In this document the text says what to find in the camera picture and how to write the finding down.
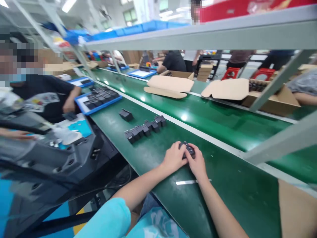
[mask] window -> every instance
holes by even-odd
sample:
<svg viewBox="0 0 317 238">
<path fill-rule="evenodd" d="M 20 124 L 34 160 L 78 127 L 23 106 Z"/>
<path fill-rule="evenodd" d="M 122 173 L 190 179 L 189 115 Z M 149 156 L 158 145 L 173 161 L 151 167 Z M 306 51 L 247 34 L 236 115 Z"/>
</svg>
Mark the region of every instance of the window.
<svg viewBox="0 0 317 238">
<path fill-rule="evenodd" d="M 168 0 L 161 0 L 159 2 L 159 11 L 163 12 L 168 9 Z"/>
<path fill-rule="evenodd" d="M 134 8 L 123 12 L 123 16 L 127 26 L 132 26 L 138 21 Z"/>
<path fill-rule="evenodd" d="M 120 0 L 120 2 L 121 2 L 121 5 L 124 5 L 124 4 L 126 4 L 126 3 L 128 3 L 128 2 L 132 2 L 133 0 Z"/>
</svg>

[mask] metal strip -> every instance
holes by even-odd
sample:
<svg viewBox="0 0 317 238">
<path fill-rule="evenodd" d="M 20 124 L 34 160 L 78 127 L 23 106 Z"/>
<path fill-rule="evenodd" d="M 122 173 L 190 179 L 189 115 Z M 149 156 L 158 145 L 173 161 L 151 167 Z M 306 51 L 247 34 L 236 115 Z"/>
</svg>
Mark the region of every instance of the metal strip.
<svg viewBox="0 0 317 238">
<path fill-rule="evenodd" d="M 201 98 L 204 98 L 203 96 L 201 96 L 198 93 L 193 93 L 193 92 L 187 92 L 187 93 L 191 94 L 191 95 L 195 95 L 195 96 L 201 97 Z M 238 109 L 242 109 L 242 110 L 251 112 L 248 107 L 245 107 L 245 106 L 242 106 L 242 105 L 238 105 L 238 104 L 235 104 L 235 103 L 232 103 L 232 102 L 227 102 L 227 101 L 223 101 L 223 100 L 220 100 L 220 99 L 214 99 L 214 98 L 204 98 L 204 99 L 208 99 L 208 100 L 215 101 L 215 102 L 218 102 L 218 103 L 221 103 L 221 104 L 224 104 L 224 105 L 232 106 L 232 107 L 235 107 L 235 108 L 238 108 Z M 292 123 L 292 124 L 296 124 L 298 122 L 298 121 L 296 121 L 294 119 L 291 119 L 291 118 L 281 117 L 281 116 L 277 116 L 277 115 L 270 114 L 270 113 L 267 113 L 267 112 L 256 111 L 254 113 L 262 115 L 262 116 L 267 116 L 267 117 L 271 117 L 271 118 L 274 118 L 274 119 L 278 119 L 278 120 L 281 120 L 281 121 L 285 121 L 285 122 L 288 122 L 288 123 Z"/>
<path fill-rule="evenodd" d="M 224 142 L 222 142 L 222 141 L 220 141 L 220 140 L 218 140 L 218 139 L 216 139 L 216 138 L 214 138 L 214 137 L 212 137 L 212 136 L 210 136 L 210 135 L 208 135 L 208 134 L 206 134 L 204 132 L 201 132 L 201 131 L 197 130 L 196 128 L 191 127 L 191 126 L 187 125 L 186 123 L 181 122 L 181 121 L 177 120 L 176 118 L 171 117 L 171 116 L 169 116 L 169 115 L 167 115 L 167 114 L 165 114 L 165 113 L 163 113 L 163 112 L 161 112 L 161 111 L 159 111 L 159 110 L 157 110 L 157 109 L 155 109 L 155 108 L 153 108 L 153 107 L 151 107 L 151 106 L 149 106 L 149 105 L 147 105 L 147 104 L 145 104 L 143 102 L 140 102 L 139 100 L 134 99 L 134 98 L 122 93 L 121 91 L 118 91 L 118 90 L 110 87 L 109 85 L 103 84 L 103 83 L 101 83 L 99 81 L 96 81 L 96 82 L 98 84 L 102 85 L 102 86 L 106 86 L 106 87 L 110 88 L 111 90 L 117 92 L 118 94 L 122 95 L 126 99 L 129 99 L 130 101 L 132 101 L 132 102 L 134 102 L 134 103 L 136 103 L 136 104 L 148 109 L 149 111 L 152 111 L 152 112 L 154 112 L 154 113 L 156 113 L 158 115 L 163 115 L 165 117 L 165 119 L 167 119 L 167 120 L 175 123 L 176 125 L 178 125 L 178 126 L 184 128 L 184 129 L 196 134 L 197 136 L 205 139 L 206 141 L 209 141 L 210 143 L 222 148 L 223 150 L 225 150 L 225 151 L 227 151 L 227 152 L 229 152 L 229 153 L 231 153 L 231 154 L 233 154 L 233 155 L 235 155 L 235 156 L 237 156 L 239 158 L 243 157 L 243 155 L 244 155 L 243 151 L 238 150 L 238 149 L 236 149 L 236 148 L 234 148 L 234 147 L 232 147 L 232 146 L 230 146 L 230 145 L 228 145 L 228 144 L 226 144 L 226 143 L 224 143 Z"/>
</svg>

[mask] red stool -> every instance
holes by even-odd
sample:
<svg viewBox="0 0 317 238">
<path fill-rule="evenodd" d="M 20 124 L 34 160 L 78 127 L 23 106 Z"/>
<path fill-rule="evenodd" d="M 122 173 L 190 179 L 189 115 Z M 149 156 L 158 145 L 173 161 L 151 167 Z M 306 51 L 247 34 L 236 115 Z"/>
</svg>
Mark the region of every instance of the red stool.
<svg viewBox="0 0 317 238">
<path fill-rule="evenodd" d="M 267 77 L 265 81 L 269 81 L 274 72 L 275 69 L 260 68 L 260 70 L 258 70 L 258 72 L 255 74 L 254 79 L 256 79 L 259 75 L 264 74 Z"/>
<path fill-rule="evenodd" d="M 225 73 L 225 75 L 223 76 L 223 78 L 221 80 L 237 78 L 239 70 L 240 70 L 240 68 L 229 67 L 227 69 L 227 72 Z"/>
</svg>

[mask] forearm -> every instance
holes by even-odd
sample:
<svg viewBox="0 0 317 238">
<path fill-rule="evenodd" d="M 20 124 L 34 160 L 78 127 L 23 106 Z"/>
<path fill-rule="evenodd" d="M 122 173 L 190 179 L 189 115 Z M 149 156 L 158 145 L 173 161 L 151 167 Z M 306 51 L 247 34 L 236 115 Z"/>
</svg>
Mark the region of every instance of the forearm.
<svg viewBox="0 0 317 238">
<path fill-rule="evenodd" d="M 246 238 L 248 235 L 242 229 L 235 217 L 226 207 L 221 197 L 214 189 L 208 178 L 198 180 L 208 210 L 220 238 Z"/>
<path fill-rule="evenodd" d="M 317 97 L 306 94 L 306 93 L 300 93 L 296 92 L 293 93 L 296 100 L 301 104 L 301 105 L 313 105 L 317 106 Z"/>
<path fill-rule="evenodd" d="M 151 171 L 134 179 L 118 192 L 112 198 L 120 197 L 125 200 L 125 204 L 132 211 L 159 182 L 164 180 L 170 173 L 162 166 L 158 166 Z"/>
<path fill-rule="evenodd" d="M 67 101 L 74 101 L 75 97 L 78 97 L 82 92 L 82 89 L 78 86 L 75 86 L 74 89 L 70 92 Z"/>
</svg>

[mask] fluorescent light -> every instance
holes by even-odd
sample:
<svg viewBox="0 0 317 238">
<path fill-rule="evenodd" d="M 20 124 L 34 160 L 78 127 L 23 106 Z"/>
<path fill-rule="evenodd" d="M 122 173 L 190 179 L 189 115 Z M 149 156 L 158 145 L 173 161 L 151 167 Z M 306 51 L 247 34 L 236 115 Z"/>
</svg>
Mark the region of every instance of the fluorescent light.
<svg viewBox="0 0 317 238">
<path fill-rule="evenodd" d="M 167 12 L 160 13 L 159 16 L 160 17 L 166 17 L 168 15 L 171 15 L 172 13 L 173 13 L 173 11 L 167 11 Z"/>
<path fill-rule="evenodd" d="M 5 0 L 0 0 L 0 5 L 9 8 Z"/>
<path fill-rule="evenodd" d="M 176 15 L 172 15 L 172 16 L 169 16 L 169 17 L 161 18 L 161 20 L 162 21 L 168 21 L 168 20 L 175 19 L 175 18 L 180 18 L 180 17 L 184 17 L 184 15 L 183 14 L 176 14 Z"/>
<path fill-rule="evenodd" d="M 190 7 L 180 7 L 180 8 L 177 8 L 176 11 L 177 12 L 184 12 L 184 11 L 187 11 L 189 9 L 190 9 Z"/>
<path fill-rule="evenodd" d="M 62 7 L 62 11 L 68 13 L 77 0 L 67 0 Z"/>
</svg>

